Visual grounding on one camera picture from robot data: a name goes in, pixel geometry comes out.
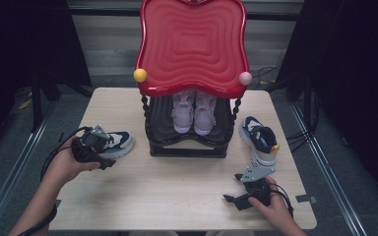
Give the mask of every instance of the gray floor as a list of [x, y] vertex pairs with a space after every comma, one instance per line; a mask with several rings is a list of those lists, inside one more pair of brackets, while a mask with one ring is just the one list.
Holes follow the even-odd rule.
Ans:
[[[112, 77], [115, 81], [124, 78]], [[94, 83], [95, 87], [109, 87], [109, 83]], [[133, 83], [122, 84], [123, 87], [133, 87]], [[43, 110], [51, 111], [42, 137], [31, 154], [27, 168], [22, 173], [18, 185], [0, 215], [0, 235], [5, 235], [28, 204], [39, 182], [39, 171], [44, 159], [56, 145], [62, 132], [70, 133], [76, 129], [89, 103], [89, 99], [68, 89], [61, 88], [63, 94], [59, 101], [43, 99]], [[17, 104], [7, 118], [0, 134], [0, 188], [9, 176], [12, 167], [25, 143], [31, 135], [32, 107], [18, 109], [25, 98], [25, 90], [16, 97]], [[284, 90], [271, 93], [271, 98], [281, 120], [287, 137], [300, 131], [294, 118], [292, 103], [285, 98]], [[332, 121], [324, 114], [323, 108], [315, 133], [323, 152], [326, 154], [330, 167], [334, 170], [350, 205], [355, 209], [358, 219], [367, 235], [378, 235], [378, 183], [361, 166], [355, 152], [346, 147], [341, 134]], [[327, 184], [315, 157], [308, 144], [293, 153], [302, 182], [309, 196], [315, 197], [313, 204], [318, 225], [307, 230], [309, 235], [353, 235], [344, 213], [336, 201], [335, 195]], [[202, 235], [200, 232], [181, 232], [182, 235]], [[51, 235], [118, 235], [117, 232], [52, 232]], [[256, 235], [280, 235], [278, 232], [257, 232]]]

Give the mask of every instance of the wavy red top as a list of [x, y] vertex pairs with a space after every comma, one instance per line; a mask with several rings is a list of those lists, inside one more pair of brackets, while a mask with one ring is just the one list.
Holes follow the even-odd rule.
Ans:
[[142, 94], [163, 96], [201, 89], [224, 98], [246, 91], [245, 9], [239, 0], [146, 0], [136, 69], [148, 73]]

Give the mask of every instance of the sneaker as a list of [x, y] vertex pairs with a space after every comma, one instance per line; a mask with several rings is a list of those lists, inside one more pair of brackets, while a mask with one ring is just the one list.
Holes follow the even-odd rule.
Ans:
[[116, 159], [130, 152], [134, 146], [134, 137], [126, 131], [106, 133], [109, 140], [97, 152], [103, 158]]
[[173, 118], [174, 130], [177, 133], [184, 134], [189, 131], [193, 123], [193, 101], [195, 97], [194, 90], [184, 90], [173, 95]]
[[215, 126], [214, 110], [217, 98], [208, 93], [196, 92], [195, 132], [200, 136], [208, 135]]
[[239, 133], [244, 142], [251, 147], [251, 162], [271, 166], [276, 164], [276, 153], [280, 145], [276, 142], [275, 133], [263, 126], [256, 118], [248, 116], [240, 125]]

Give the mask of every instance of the pair of sneakers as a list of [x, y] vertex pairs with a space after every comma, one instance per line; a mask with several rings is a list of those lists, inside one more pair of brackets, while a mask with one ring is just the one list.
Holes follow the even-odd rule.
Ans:
[[174, 130], [184, 134], [189, 131], [194, 120], [194, 130], [200, 136], [208, 135], [215, 126], [214, 110], [217, 98], [200, 90], [187, 89], [173, 95]]

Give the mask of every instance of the light wood tabletop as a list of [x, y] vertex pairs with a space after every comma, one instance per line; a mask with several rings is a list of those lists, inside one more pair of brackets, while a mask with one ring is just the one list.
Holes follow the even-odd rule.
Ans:
[[[272, 229], [258, 210], [238, 210], [222, 196], [246, 193], [234, 178], [251, 166], [250, 148], [238, 134], [246, 116], [254, 116], [275, 132], [281, 149], [271, 176], [286, 190], [298, 225], [314, 228], [317, 222], [310, 203], [295, 199], [306, 193], [267, 92], [245, 92], [226, 158], [152, 157], [140, 92], [136, 88], [97, 88], [81, 127], [99, 124], [106, 132], [128, 131], [136, 142], [112, 167], [83, 172], [62, 189], [50, 230]], [[179, 145], [198, 148], [191, 141]]]

